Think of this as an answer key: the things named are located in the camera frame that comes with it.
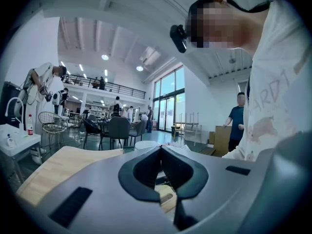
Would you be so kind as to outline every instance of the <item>blue t-shirt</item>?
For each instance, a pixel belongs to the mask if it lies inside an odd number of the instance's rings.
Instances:
[[[244,107],[234,107],[229,115],[230,118],[232,118],[232,131],[230,138],[235,140],[241,140],[243,137],[244,130],[240,130],[238,128],[239,124],[244,124],[243,119],[244,114]]]

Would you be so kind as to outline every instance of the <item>water bottle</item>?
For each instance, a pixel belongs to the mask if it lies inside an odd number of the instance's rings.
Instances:
[[[34,131],[33,131],[33,119],[31,117],[31,115],[28,116],[27,132],[28,132],[28,135],[33,135],[34,134]]]

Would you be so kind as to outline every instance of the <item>doorway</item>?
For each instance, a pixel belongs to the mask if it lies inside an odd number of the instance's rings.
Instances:
[[[171,132],[174,123],[175,98],[169,97],[160,101],[159,109],[159,130]]]

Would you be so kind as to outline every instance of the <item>ceiling light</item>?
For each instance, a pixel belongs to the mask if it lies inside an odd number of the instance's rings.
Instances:
[[[108,57],[107,55],[102,55],[102,59],[103,59],[103,60],[108,60],[109,57]]]

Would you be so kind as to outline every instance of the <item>black railing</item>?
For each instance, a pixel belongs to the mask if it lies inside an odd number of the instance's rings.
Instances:
[[[88,88],[91,87],[94,89],[105,90],[108,92],[115,92],[118,94],[133,96],[133,97],[137,97],[141,99],[145,98],[144,91],[134,89],[134,88],[128,88],[128,87],[110,83],[110,82],[100,82],[99,79],[67,75],[63,82],[72,84],[72,85],[77,85],[77,86],[83,86],[83,87],[88,87]]]

